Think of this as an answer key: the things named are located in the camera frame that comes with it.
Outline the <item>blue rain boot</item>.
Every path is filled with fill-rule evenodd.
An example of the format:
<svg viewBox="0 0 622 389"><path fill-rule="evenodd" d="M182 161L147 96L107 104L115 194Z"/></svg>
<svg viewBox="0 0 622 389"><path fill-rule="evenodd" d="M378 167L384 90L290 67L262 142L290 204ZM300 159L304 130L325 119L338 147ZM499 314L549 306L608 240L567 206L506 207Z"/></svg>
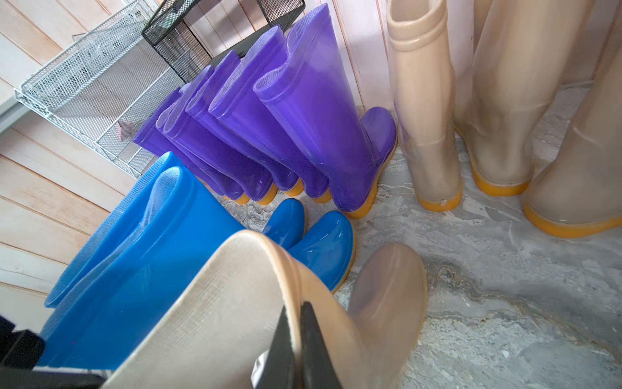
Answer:
<svg viewBox="0 0 622 389"><path fill-rule="evenodd" d="M135 226L70 289L41 332L40 366L114 370L242 225L191 173L155 180Z"/></svg>
<svg viewBox="0 0 622 389"><path fill-rule="evenodd" d="M146 211L155 181L165 170L172 167L180 167L185 173L189 171L173 152L165 152L159 157L61 274L45 300L46 307L57 307L78 281L129 236ZM297 199L285 199L272 213L262 233L283 248L289 249L301 241L306 227L307 216L303 204Z"/></svg>

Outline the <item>blue rain boot front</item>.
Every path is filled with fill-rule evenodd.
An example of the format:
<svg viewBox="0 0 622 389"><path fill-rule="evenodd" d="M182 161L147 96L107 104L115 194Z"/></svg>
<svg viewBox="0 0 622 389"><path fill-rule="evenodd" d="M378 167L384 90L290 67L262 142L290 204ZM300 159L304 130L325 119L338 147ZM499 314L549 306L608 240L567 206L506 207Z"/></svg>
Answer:
<svg viewBox="0 0 622 389"><path fill-rule="evenodd" d="M135 226L70 289L41 332L40 366L114 370L242 225L191 173L155 180Z"/></svg>

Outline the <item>beige rain boot small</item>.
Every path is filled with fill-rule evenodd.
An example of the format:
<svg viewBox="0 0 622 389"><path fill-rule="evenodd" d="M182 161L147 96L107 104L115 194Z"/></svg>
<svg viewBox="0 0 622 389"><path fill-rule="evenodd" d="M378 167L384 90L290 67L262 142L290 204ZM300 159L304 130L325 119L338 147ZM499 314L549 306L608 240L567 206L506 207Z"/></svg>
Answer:
<svg viewBox="0 0 622 389"><path fill-rule="evenodd" d="M393 388L415 348L428 307L419 255L400 242L365 263L342 306L310 269L260 233L243 230L210 257L108 388L249 388L256 361L271 357L279 323L301 384L309 372L302 312L313 309L329 368L343 388Z"/></svg>

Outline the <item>purple rain boot back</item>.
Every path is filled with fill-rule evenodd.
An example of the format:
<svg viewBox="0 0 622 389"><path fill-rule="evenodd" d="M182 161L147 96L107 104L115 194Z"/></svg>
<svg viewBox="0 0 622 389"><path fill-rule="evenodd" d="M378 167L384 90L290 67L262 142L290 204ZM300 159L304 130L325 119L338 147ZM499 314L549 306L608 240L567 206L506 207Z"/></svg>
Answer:
<svg viewBox="0 0 622 389"><path fill-rule="evenodd" d="M293 26L286 53L284 64L259 78L254 92L327 176L337 209L360 219L395 152L395 120L380 106L358 115L326 4Z"/></svg>

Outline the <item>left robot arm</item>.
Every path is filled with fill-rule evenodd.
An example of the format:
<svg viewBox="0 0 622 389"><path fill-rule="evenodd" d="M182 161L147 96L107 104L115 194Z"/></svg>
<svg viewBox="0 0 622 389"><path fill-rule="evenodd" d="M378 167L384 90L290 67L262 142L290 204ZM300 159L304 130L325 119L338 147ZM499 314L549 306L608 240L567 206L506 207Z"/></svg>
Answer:
<svg viewBox="0 0 622 389"><path fill-rule="evenodd" d="M101 388L98 374L34 371L45 351L45 342L29 330L16 331L1 317L1 388Z"/></svg>

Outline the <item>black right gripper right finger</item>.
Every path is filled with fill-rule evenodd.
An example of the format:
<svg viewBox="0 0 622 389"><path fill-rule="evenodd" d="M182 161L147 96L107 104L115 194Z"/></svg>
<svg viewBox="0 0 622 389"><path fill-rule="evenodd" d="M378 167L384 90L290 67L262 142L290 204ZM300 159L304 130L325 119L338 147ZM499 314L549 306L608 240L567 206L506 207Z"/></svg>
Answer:
<svg viewBox="0 0 622 389"><path fill-rule="evenodd" d="M304 388L341 388L328 353L313 305L301 308L301 374Z"/></svg>

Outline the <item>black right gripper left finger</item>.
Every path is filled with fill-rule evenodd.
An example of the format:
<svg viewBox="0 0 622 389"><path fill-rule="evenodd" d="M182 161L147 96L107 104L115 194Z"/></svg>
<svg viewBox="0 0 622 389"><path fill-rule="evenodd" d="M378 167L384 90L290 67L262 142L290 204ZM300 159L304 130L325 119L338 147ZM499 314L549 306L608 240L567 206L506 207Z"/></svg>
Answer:
<svg viewBox="0 0 622 389"><path fill-rule="evenodd" d="M296 363L286 308L281 311L271 348L256 388L295 387Z"/></svg>

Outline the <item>beige rain boot large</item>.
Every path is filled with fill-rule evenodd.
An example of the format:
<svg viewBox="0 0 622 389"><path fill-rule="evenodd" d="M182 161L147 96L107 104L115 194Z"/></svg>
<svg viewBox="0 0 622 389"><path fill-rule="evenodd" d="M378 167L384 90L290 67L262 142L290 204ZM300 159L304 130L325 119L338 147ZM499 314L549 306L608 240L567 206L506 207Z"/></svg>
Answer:
<svg viewBox="0 0 622 389"><path fill-rule="evenodd" d="M450 127L455 71L450 60L448 8L444 1L390 1L391 91L398 141L419 203L432 212L456 208L462 178Z"/></svg>

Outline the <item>purple rain boot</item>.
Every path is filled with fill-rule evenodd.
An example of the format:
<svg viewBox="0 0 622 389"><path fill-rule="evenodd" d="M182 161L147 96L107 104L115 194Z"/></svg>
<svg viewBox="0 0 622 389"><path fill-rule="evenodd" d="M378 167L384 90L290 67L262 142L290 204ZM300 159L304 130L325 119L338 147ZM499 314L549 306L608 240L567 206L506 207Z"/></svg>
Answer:
<svg viewBox="0 0 622 389"><path fill-rule="evenodd" d="M246 193L239 183L241 168L247 162L246 157L214 136L186 113L185 103L194 91L195 88L191 83L181 87L180 98L169 113L160 115L156 126L176 146L191 152L220 173L229 176Z"/></svg>
<svg viewBox="0 0 622 389"><path fill-rule="evenodd" d="M186 107L215 136L262 165L285 194L301 194L303 182L293 141L252 91L255 68L228 52Z"/></svg>
<svg viewBox="0 0 622 389"><path fill-rule="evenodd" d="M328 178L302 154L253 90L256 81L286 59L285 35L275 26L252 45L215 95L208 112L261 152L257 159L281 191L288 195L305 191L313 201L325 204L331 200Z"/></svg>
<svg viewBox="0 0 622 389"><path fill-rule="evenodd" d="M220 190L223 196L238 204L246 204L252 200L267 205L277 194L277 187L269 172L186 113L191 98L213 72L213 66L206 66L181 93L168 113L161 131L209 176L215 183L215 191Z"/></svg>
<svg viewBox="0 0 622 389"><path fill-rule="evenodd" d="M176 144L162 134L156 126L160 115L162 115L162 113L169 113L180 96L181 88L175 88L165 97L136 132L133 137L133 142L149 150L149 152L152 152L158 157L166 152L172 152L192 174L207 183L217 194L225 196L238 204L247 204L249 202L249 197L238 183L200 160L191 152L176 146Z"/></svg>
<svg viewBox="0 0 622 389"><path fill-rule="evenodd" d="M284 64L259 78L254 92L327 176L337 209L360 219L395 152L395 120L380 106L358 115L326 4L293 26L286 53Z"/></svg>

